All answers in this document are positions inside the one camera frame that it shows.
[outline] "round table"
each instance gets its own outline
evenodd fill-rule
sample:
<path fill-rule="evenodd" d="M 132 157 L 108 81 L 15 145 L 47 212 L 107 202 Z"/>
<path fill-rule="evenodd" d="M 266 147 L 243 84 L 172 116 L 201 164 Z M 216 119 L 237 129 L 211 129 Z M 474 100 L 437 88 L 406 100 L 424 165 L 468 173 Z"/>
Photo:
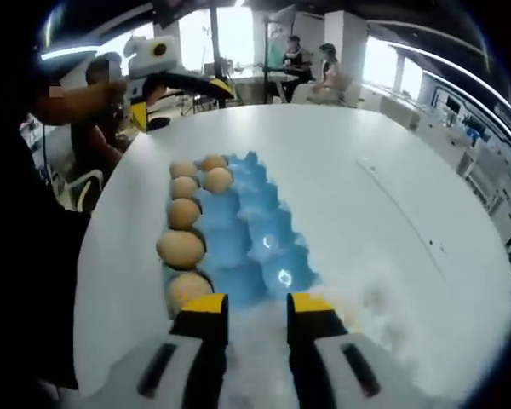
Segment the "round table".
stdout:
<path fill-rule="evenodd" d="M 469 393 L 511 326 L 511 267 L 491 219 L 441 157 L 380 113 L 282 105 L 175 119 L 138 135 L 124 155 L 79 257 L 81 394 L 103 386 L 110 366 L 136 344 L 169 329 L 155 243 L 170 164 L 250 150 L 307 241 L 323 280 L 312 292 L 389 349 L 427 392 Z M 277 308 L 231 314 L 237 355 L 261 362 L 261 373 L 240 377 L 264 392 L 254 407 L 295 407 L 287 364 L 274 359 L 287 354 Z M 254 349 L 257 358 L 244 355 Z"/>

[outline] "window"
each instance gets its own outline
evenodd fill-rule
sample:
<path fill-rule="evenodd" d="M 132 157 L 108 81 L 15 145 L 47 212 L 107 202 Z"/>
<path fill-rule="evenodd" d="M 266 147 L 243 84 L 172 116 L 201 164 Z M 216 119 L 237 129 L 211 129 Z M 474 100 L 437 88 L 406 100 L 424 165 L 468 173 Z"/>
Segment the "window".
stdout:
<path fill-rule="evenodd" d="M 367 83 L 393 87 L 397 68 L 398 53 L 374 37 L 367 39 L 363 80 Z"/>
<path fill-rule="evenodd" d="M 254 62 L 254 28 L 252 11 L 245 7 L 220 7 L 218 30 L 222 58 L 247 66 Z M 180 20 L 182 65 L 200 71 L 214 61 L 208 9 L 191 13 Z"/>
<path fill-rule="evenodd" d="M 401 77 L 401 92 L 406 91 L 409 93 L 411 99 L 416 101 L 418 94 L 420 94 L 420 88 L 422 87 L 422 69 L 405 58 L 405 67 L 403 69 L 403 77 Z"/>
<path fill-rule="evenodd" d="M 123 59 L 121 61 L 121 71 L 123 75 L 127 75 L 129 73 L 129 60 L 134 56 L 131 55 L 129 58 L 125 58 L 123 56 L 123 49 L 125 44 L 129 41 L 129 39 L 133 36 L 142 36 L 145 38 L 153 38 L 153 23 L 147 23 L 144 26 L 140 26 L 135 28 L 134 30 L 130 30 L 120 36 L 117 36 L 110 41 L 105 42 L 101 45 L 96 55 L 103 55 L 105 53 L 118 53 L 121 55 Z"/>

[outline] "ceiling light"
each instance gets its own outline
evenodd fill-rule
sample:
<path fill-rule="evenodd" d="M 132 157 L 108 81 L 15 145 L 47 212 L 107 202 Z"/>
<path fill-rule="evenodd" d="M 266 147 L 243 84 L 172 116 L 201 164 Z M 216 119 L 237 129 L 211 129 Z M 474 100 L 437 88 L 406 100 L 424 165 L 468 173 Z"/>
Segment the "ceiling light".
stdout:
<path fill-rule="evenodd" d="M 435 55 L 435 54 L 432 54 L 432 53 L 428 53 L 427 51 L 424 51 L 423 49 L 417 49 L 415 47 L 411 47 L 410 45 L 406 45 L 406 44 L 402 44 L 402 43 L 394 43 L 392 41 L 382 41 L 382 42 L 387 44 L 387 45 L 391 45 L 392 47 L 396 47 L 398 49 L 406 49 L 406 50 L 413 51 L 413 52 L 418 53 L 418 54 L 425 55 L 425 56 L 427 56 L 429 58 L 433 58 L 434 60 L 442 62 L 442 63 L 446 64 L 447 66 L 451 66 L 452 68 L 455 68 L 456 70 L 458 70 L 462 74 L 467 75 L 468 77 L 470 77 L 471 79 L 476 81 L 478 84 L 480 84 L 483 87 L 485 87 L 486 89 L 488 89 L 498 100 L 500 100 L 500 102 L 503 105 L 505 105 L 506 107 L 508 107 L 511 110 L 511 104 L 509 103 L 508 100 L 503 98 L 495 89 L 493 89 L 485 81 L 483 81 L 482 79 L 480 79 L 476 75 L 472 74 L 471 72 L 469 72 L 465 68 L 459 66 L 458 64 L 455 64 L 452 61 L 448 61 L 448 60 L 446 60 L 443 57 L 439 57 L 438 55 Z"/>
<path fill-rule="evenodd" d="M 485 104 L 483 104 L 481 101 L 479 101 L 477 98 L 475 98 L 473 95 L 469 94 L 468 92 L 464 91 L 463 89 L 461 89 L 460 87 L 456 86 L 455 84 L 453 84 L 452 82 L 450 81 L 447 81 L 446 79 L 440 77 L 439 75 L 435 75 L 433 72 L 430 72 L 430 71 L 423 71 L 424 74 L 432 77 L 432 78 L 435 78 L 437 79 L 438 81 L 440 81 L 441 83 L 451 87 L 453 90 L 455 90 L 456 92 L 458 92 L 459 94 L 462 94 L 464 96 L 467 96 L 467 98 L 469 100 L 471 100 L 471 102 L 473 102 L 473 104 L 475 104 L 478 108 L 480 108 L 484 113 L 486 113 L 486 115 L 488 115 L 489 117 L 491 117 L 494 121 L 496 121 L 500 126 L 502 126 L 503 130 L 505 131 L 506 134 L 508 134 L 509 138 L 511 139 L 511 129 L 493 112 L 491 111 Z"/>
<path fill-rule="evenodd" d="M 70 47 L 69 49 L 58 49 L 56 51 L 50 51 L 42 54 L 40 58 L 42 61 L 50 60 L 56 57 L 62 57 L 63 55 L 71 55 L 78 53 L 96 53 L 100 47 L 97 46 L 84 46 L 84 47 Z"/>

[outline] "seated person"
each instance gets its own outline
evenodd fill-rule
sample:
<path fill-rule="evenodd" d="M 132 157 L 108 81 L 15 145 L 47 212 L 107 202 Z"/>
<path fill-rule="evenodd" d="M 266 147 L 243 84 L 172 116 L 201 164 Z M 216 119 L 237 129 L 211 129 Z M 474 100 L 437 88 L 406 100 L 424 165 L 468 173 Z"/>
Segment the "seated person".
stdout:
<path fill-rule="evenodd" d="M 294 75 L 297 79 L 284 83 L 284 94 L 286 100 L 291 102 L 297 85 L 306 84 L 313 79 L 311 71 L 310 53 L 301 46 L 301 39 L 298 36 L 289 36 L 286 45 L 286 52 L 283 57 L 285 72 Z"/>
<path fill-rule="evenodd" d="M 121 77 L 121 57 L 116 53 L 100 55 L 92 60 L 85 78 L 88 85 L 108 84 Z M 120 104 L 111 103 L 105 110 L 91 118 L 72 124 L 72 148 L 79 174 L 100 170 L 107 181 L 122 158 L 121 147 L 116 137 L 123 120 Z"/>
<path fill-rule="evenodd" d="M 333 89 L 339 92 L 346 91 L 352 81 L 342 71 L 341 65 L 337 60 L 335 46 L 330 43 L 325 43 L 320 45 L 320 51 L 324 55 L 322 80 L 313 86 L 313 92 L 319 92 L 322 89 Z"/>

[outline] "egg carton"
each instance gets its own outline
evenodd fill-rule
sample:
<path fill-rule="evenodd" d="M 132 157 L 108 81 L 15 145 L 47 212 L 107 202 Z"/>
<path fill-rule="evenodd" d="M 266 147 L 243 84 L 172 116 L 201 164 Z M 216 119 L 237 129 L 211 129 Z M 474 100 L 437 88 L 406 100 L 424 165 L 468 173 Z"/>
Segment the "egg carton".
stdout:
<path fill-rule="evenodd" d="M 233 175 L 225 192 L 201 188 L 208 172 L 198 170 L 195 175 L 200 188 L 192 198 L 202 213 L 192 227 L 205 244 L 197 271 L 215 292 L 228 294 L 233 308 L 285 300 L 288 293 L 317 284 L 320 278 L 309 266 L 307 243 L 293 231 L 291 211 L 278 198 L 277 185 L 267 179 L 265 165 L 253 152 L 224 158 Z M 171 202 L 169 196 L 167 209 Z M 179 273 L 164 264 L 165 280 Z"/>

